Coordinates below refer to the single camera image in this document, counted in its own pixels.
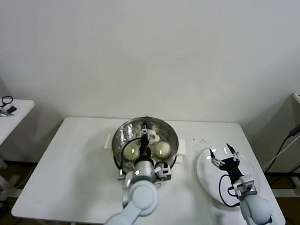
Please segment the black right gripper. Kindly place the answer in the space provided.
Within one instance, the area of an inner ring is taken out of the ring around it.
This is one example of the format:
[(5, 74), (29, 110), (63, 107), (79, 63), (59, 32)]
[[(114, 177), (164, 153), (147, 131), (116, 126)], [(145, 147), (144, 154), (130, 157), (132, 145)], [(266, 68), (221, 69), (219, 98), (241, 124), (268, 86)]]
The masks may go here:
[(212, 149), (209, 149), (210, 156), (211, 156), (211, 162), (213, 163), (214, 166), (219, 166), (220, 170), (223, 170), (227, 172), (228, 176), (230, 177), (231, 182), (236, 182), (240, 179), (243, 174), (239, 170), (239, 159), (238, 159), (238, 152), (235, 151), (235, 149), (229, 145), (228, 143), (226, 144), (229, 151), (232, 153), (233, 157), (224, 159), (224, 160), (218, 160)]

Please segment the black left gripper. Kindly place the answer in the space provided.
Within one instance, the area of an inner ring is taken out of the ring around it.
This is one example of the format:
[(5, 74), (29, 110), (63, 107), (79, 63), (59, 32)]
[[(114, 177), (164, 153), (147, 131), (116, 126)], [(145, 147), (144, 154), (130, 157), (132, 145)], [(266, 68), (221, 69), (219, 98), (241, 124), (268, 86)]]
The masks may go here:
[(146, 122), (143, 122), (142, 129), (141, 129), (141, 138), (140, 141), (143, 141), (141, 143), (141, 146), (139, 147), (139, 158), (137, 159), (137, 162), (140, 161), (150, 161), (151, 160), (151, 150), (149, 148), (148, 144), (145, 144), (144, 142), (149, 142), (149, 139), (147, 137), (148, 135), (148, 126)]

